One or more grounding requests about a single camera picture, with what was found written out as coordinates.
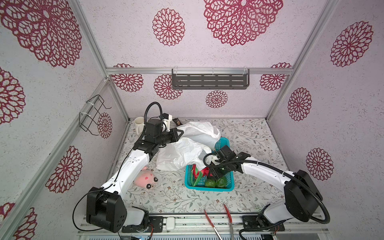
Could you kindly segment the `dark green avocado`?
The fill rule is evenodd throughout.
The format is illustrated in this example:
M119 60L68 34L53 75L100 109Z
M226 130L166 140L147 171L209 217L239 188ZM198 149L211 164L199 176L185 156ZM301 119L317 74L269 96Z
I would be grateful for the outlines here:
M216 180L216 182L217 182L216 188L219 188L219 189L226 189L227 188L228 181L227 181L227 178L225 176L219 178L218 180Z

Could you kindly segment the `green custard apple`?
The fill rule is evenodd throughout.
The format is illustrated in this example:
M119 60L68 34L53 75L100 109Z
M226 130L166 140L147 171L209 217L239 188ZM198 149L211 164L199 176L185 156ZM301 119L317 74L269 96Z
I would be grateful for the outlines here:
M205 181L205 187L206 188L216 188L217 182L215 179L207 179Z

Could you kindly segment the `white plastic bag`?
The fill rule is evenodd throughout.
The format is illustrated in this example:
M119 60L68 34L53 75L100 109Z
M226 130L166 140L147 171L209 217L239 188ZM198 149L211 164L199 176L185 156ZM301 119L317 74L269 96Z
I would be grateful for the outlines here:
M204 169L205 155L211 153L221 138L220 130L210 122L188 122L177 127L184 134L176 142L159 149L156 167L160 171L178 171L189 165Z

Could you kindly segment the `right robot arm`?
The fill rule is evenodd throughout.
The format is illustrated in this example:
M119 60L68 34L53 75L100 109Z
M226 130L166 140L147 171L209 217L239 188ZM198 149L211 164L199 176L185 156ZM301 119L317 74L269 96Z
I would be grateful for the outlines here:
M331 220L320 191L305 171L283 171L248 153L236 154L228 146L205 155L203 163L214 178L218 179L229 172L239 172L256 177L284 194L282 200L268 204L258 213L257 224L260 229L272 228L290 219L301 222L313 220L321 224L328 224Z

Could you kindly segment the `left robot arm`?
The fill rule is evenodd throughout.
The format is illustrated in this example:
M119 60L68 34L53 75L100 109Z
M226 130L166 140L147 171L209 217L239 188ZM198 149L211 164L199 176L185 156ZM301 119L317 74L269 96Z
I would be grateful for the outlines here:
M101 187L91 188L86 195L87 223L112 233L128 226L146 230L150 224L148 211L136 207L126 208L125 194L159 148L178 142L183 134L184 131L171 129L159 119L145 123L141 135L118 172Z

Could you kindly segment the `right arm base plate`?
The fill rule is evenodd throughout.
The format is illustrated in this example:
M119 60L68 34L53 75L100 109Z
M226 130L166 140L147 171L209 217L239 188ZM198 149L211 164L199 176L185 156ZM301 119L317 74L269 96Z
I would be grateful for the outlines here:
M283 223L272 224L268 220L258 217L257 215L242 216L243 227L246 232L282 232L285 231Z

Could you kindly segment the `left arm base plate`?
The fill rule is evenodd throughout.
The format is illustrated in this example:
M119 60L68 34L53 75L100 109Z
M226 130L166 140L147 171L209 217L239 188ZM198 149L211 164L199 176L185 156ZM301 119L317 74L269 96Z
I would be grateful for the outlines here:
M149 216L136 226L130 225L122 227L122 233L161 233L164 227L164 217Z

